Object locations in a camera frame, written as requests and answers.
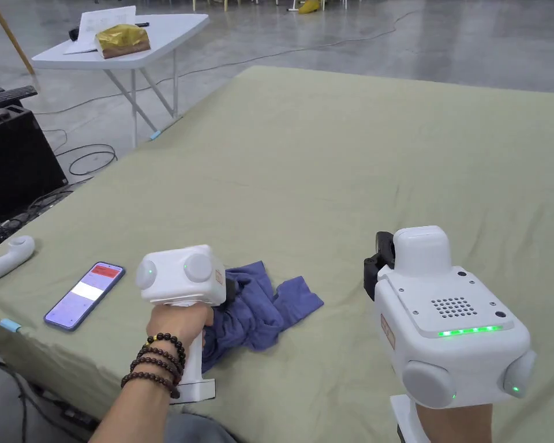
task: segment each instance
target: green led strip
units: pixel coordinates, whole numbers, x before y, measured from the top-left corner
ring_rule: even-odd
[[[481,328],[455,329],[453,331],[443,331],[443,333],[439,333],[439,336],[440,337],[463,336],[464,334],[475,334],[478,332],[487,332],[487,331],[500,331],[501,329],[503,329],[502,326],[482,326]]]

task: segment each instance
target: human hand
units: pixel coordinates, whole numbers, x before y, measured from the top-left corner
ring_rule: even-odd
[[[205,303],[182,306],[156,305],[146,326],[148,336],[169,333],[176,336],[188,350],[190,344],[203,330],[213,324],[213,310]]]

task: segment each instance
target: phone screen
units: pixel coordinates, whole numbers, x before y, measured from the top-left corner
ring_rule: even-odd
[[[97,263],[47,313],[45,320],[65,329],[76,328],[124,273],[120,266]]]

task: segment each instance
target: gold package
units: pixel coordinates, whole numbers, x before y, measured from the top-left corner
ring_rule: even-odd
[[[146,29],[135,25],[116,25],[96,35],[99,52],[104,58],[118,57],[150,49]]]

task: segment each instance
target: white table top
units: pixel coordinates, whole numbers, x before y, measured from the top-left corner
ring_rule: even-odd
[[[136,16],[135,21],[150,23],[145,28],[150,39],[151,49],[148,51],[108,59],[104,59],[98,51],[66,55],[63,52],[72,43],[67,40],[35,55],[31,64],[45,69],[138,69],[190,39],[209,23],[209,17],[206,14],[158,14]]]

